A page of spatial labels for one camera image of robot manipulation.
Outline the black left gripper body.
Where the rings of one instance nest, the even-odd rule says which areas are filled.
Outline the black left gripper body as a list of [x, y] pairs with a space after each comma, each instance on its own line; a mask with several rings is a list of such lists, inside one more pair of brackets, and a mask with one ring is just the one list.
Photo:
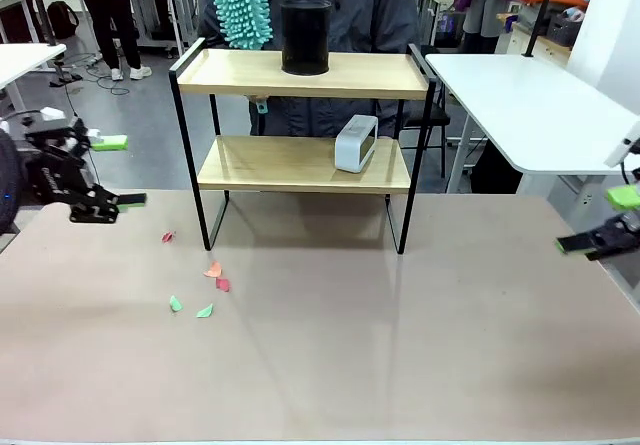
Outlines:
[[25, 135], [38, 154], [26, 162], [29, 182], [46, 204], [81, 203], [91, 192], [91, 172], [84, 155], [91, 142], [85, 125], [67, 125]]

